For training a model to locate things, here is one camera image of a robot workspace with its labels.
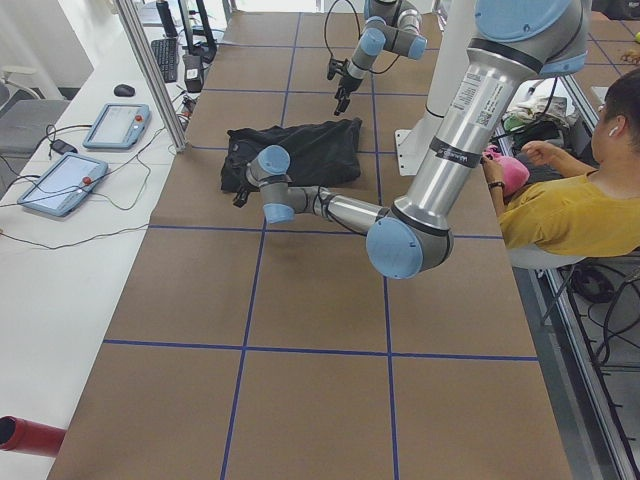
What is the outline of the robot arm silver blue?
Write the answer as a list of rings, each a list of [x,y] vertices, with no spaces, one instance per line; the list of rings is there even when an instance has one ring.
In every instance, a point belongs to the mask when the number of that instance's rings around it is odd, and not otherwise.
[[[288,152],[269,146],[242,169],[234,204],[256,191],[270,224],[314,214],[363,235],[370,262],[388,278],[442,264],[454,243],[448,214],[518,88],[580,70],[590,17],[587,1],[453,2],[432,80],[445,89],[444,110],[398,144],[417,162],[406,194],[385,208],[320,186],[294,187]]]
[[[366,73],[374,74],[374,63],[381,52],[419,60],[426,51],[427,39],[421,34],[422,15],[410,1],[365,1],[364,27],[350,58],[339,60],[329,51],[327,79],[340,76],[334,98],[334,114],[344,113],[350,95],[361,85]]]

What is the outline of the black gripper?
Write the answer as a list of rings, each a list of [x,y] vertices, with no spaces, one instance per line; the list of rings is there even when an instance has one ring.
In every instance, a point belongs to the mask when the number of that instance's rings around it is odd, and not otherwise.
[[[341,77],[338,89],[334,96],[337,101],[337,105],[334,110],[335,116],[339,116],[346,112],[351,102],[350,95],[360,87],[361,83],[361,78],[352,77],[349,74],[344,74]]]
[[[243,208],[247,204],[250,195],[257,191],[258,188],[251,184],[239,186],[232,204],[237,208]]]

